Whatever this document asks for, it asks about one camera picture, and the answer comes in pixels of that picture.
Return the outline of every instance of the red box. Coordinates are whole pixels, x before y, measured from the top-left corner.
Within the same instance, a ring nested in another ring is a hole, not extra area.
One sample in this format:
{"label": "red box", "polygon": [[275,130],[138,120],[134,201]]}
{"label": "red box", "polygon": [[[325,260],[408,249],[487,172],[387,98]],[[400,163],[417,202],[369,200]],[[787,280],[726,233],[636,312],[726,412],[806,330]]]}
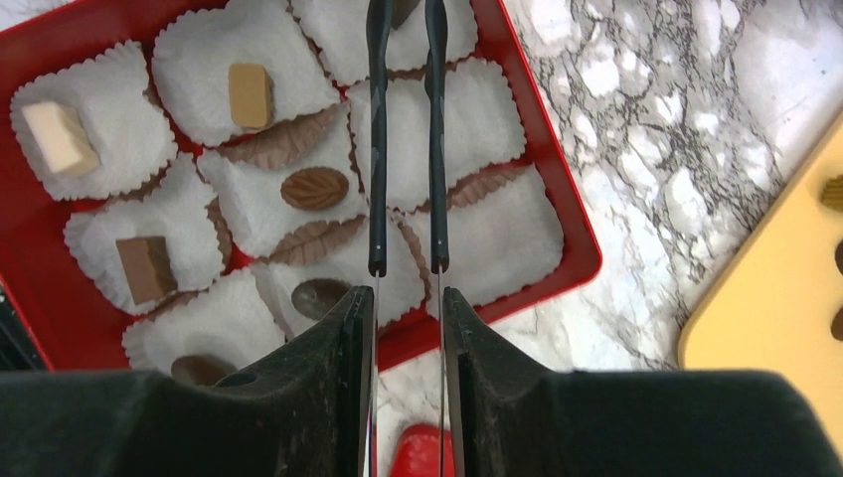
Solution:
{"label": "red box", "polygon": [[[181,13],[225,3],[77,0],[12,28],[0,34],[0,65],[4,67],[0,103],[8,110],[19,86],[91,58],[116,43],[140,41],[148,53],[158,32]],[[564,258],[551,275],[477,308],[480,316],[491,322],[586,283],[599,270],[601,257],[503,0],[471,0],[471,5],[479,30],[474,56],[503,67],[527,135],[527,149],[520,161],[535,163],[565,231]],[[177,132],[177,137],[183,150],[196,152],[197,147],[183,135]],[[0,280],[47,367],[126,368],[120,340],[134,318],[111,306],[64,245],[65,222],[72,212],[89,204],[50,198],[27,164],[8,114],[0,116],[0,151]],[[408,313],[383,330],[380,367],[389,368],[436,346],[436,322],[424,311]]]}

